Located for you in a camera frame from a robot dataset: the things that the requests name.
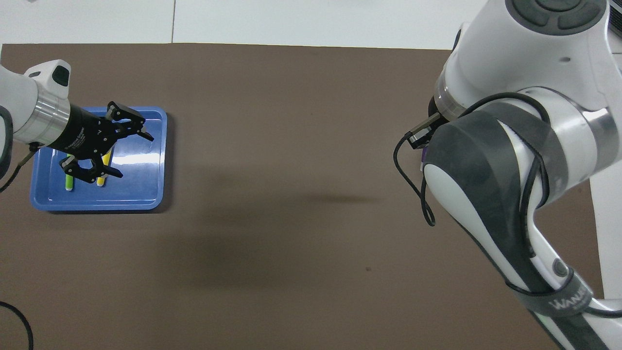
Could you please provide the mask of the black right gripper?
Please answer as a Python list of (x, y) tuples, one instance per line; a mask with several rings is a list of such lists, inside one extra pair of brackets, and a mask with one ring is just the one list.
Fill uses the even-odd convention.
[[(443, 123), (444, 116), (438, 110), (434, 97), (431, 97), (427, 107), (428, 119), (431, 123)], [(407, 141), (413, 149), (426, 148), (432, 138), (432, 128), (413, 128), (407, 132)]]

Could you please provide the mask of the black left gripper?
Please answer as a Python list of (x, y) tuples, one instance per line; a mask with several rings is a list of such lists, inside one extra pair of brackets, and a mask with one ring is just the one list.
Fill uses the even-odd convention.
[[(71, 104), (64, 131), (48, 147), (69, 155), (59, 165), (66, 175), (75, 179), (92, 184), (98, 178), (123, 178), (123, 173), (106, 165), (103, 157), (116, 141), (131, 135), (154, 141), (145, 123), (138, 111), (114, 101), (107, 104), (105, 118)], [(80, 166), (78, 160), (86, 159), (91, 162), (91, 168)]]

